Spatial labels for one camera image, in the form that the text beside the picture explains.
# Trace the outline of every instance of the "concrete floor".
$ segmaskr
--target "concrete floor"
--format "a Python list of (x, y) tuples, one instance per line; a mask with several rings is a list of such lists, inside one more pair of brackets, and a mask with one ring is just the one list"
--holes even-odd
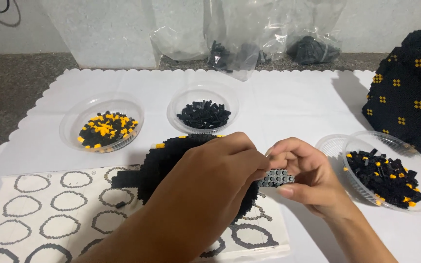
[[(386, 53), (344, 53), (339, 61), (318, 65), (294, 65), (289, 59), (259, 65), (257, 70), (370, 70), (377, 69)], [(69, 53), (0, 55), (0, 145), (8, 141), (9, 134), (26, 112), (35, 106), (50, 83), (64, 69), (78, 65)], [(163, 58), (160, 70), (207, 69), (205, 61), (176, 62)]]

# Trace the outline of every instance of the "white tablecloth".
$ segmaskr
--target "white tablecloth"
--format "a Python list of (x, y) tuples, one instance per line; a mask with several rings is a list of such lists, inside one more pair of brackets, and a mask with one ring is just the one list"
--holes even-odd
[[(65, 71), (44, 92), (37, 106), (27, 112), (4, 149), (1, 147), (0, 177), (142, 163), (152, 143), (184, 135), (169, 124), (167, 105), (179, 88), (195, 81), (224, 83), (239, 96), (239, 116), (221, 134), (243, 131), (260, 152), (290, 136), (315, 145), (329, 134), (352, 134), (371, 128), (361, 115), (361, 107), (366, 103), (373, 76), (369, 71), (262, 71), (254, 72), (247, 82), (239, 82), (204, 70)], [(64, 145), (58, 126), (67, 110), (94, 94), (115, 90), (130, 92), (145, 105), (145, 121), (137, 139), (106, 154), (80, 152)], [(399, 262), (421, 262), (421, 215), (357, 205)], [(286, 258), (267, 262), (345, 260), (320, 218), (288, 200), (281, 206), (292, 252)]]

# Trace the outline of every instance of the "clear plastic bowl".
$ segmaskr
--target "clear plastic bowl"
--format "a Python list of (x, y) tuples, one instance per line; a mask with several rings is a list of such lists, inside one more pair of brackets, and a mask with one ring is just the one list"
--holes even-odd
[[(192, 102), (202, 102), (212, 100), (212, 103), (225, 105), (225, 110), (230, 111), (226, 125), (213, 129), (195, 129), (184, 124), (176, 115), (181, 114), (186, 105)], [(172, 98), (167, 108), (167, 118), (170, 124), (184, 133), (210, 133), (216, 134), (219, 131), (230, 126), (237, 118), (239, 111), (239, 102), (237, 95), (232, 88), (224, 84), (201, 81), (194, 82), (179, 90)]]
[(376, 155), (385, 153), (387, 158), (401, 159), (402, 165), (410, 170), (416, 171), (418, 174), (415, 177), (418, 180), (421, 192), (421, 154), (417, 152), (409, 144), (381, 132), (360, 131), (350, 135), (342, 146), (342, 160), (344, 166), (348, 168), (346, 171), (347, 178), (352, 186), (367, 200), (374, 204), (381, 204), (381, 207), (393, 209), (401, 212), (421, 212), (421, 201), (414, 207), (409, 207), (408, 210), (396, 207), (379, 199), (375, 193), (366, 188), (360, 180), (355, 176), (347, 162), (347, 154), (352, 151), (366, 151), (370, 152), (376, 148), (378, 150)]
[[(130, 133), (125, 138), (110, 145), (98, 148), (85, 148), (77, 140), (80, 130), (90, 118), (97, 116), (98, 112), (103, 114), (106, 111), (112, 113), (119, 112), (129, 118), (135, 119), (138, 122), (136, 128), (134, 128), (135, 135)], [(144, 110), (134, 96), (129, 93), (108, 92), (92, 96), (72, 107), (65, 114), (59, 125), (59, 136), (67, 146), (79, 151), (96, 153), (113, 152), (131, 143), (139, 134), (143, 123)]]

